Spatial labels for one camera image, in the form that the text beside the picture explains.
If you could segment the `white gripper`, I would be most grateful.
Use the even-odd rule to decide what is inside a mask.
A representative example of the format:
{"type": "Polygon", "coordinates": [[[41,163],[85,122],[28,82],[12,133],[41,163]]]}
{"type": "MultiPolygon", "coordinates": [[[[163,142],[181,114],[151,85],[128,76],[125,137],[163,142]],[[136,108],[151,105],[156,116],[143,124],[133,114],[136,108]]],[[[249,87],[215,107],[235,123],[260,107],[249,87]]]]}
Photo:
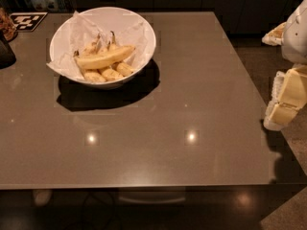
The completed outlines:
{"type": "Polygon", "coordinates": [[[307,104],[307,0],[303,0],[289,16],[262,37],[262,42],[279,46],[282,56],[294,63],[286,73],[278,71],[273,80],[263,125],[279,131],[286,127],[307,104]]]}

